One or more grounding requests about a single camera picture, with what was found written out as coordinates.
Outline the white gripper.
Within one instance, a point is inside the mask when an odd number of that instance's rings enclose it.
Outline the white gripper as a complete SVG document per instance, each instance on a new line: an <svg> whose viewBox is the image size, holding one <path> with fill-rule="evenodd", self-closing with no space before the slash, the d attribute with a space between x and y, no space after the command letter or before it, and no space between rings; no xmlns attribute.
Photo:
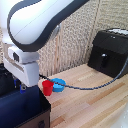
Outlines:
<svg viewBox="0 0 128 128"><path fill-rule="evenodd" d="M26 92L26 86L32 87L38 84L38 59L39 54L37 52L23 52L14 45L4 48L4 66L23 83L20 85L21 94ZM17 78L14 79L15 89L17 89Z"/></svg>

